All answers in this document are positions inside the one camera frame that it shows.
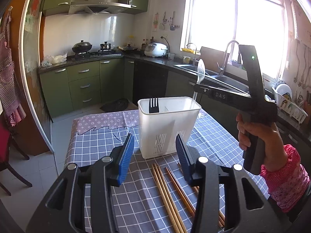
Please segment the pink sleeve right forearm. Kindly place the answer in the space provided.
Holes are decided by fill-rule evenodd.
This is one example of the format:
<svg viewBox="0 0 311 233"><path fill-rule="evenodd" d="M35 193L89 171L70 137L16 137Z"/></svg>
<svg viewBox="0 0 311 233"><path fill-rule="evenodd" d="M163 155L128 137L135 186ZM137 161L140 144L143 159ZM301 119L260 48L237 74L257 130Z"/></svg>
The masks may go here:
<svg viewBox="0 0 311 233"><path fill-rule="evenodd" d="M271 172L261 167L260 175L268 186L268 194L276 201L282 212L290 212L308 189L310 177L301 164L301 157L295 147L284 146L288 156L287 163L281 169Z"/></svg>

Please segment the person's right hand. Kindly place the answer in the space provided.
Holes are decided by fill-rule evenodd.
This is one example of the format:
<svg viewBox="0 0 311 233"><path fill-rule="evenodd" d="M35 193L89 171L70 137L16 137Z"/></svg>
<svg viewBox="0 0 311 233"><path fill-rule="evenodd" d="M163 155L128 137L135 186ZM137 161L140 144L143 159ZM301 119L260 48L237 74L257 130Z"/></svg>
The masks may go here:
<svg viewBox="0 0 311 233"><path fill-rule="evenodd" d="M239 147L246 151L251 146L251 141L246 133L257 136L265 143L264 166L267 171L274 172L283 168L288 160L284 144L275 123L266 126L260 123L244 122L241 113L236 117Z"/></svg>

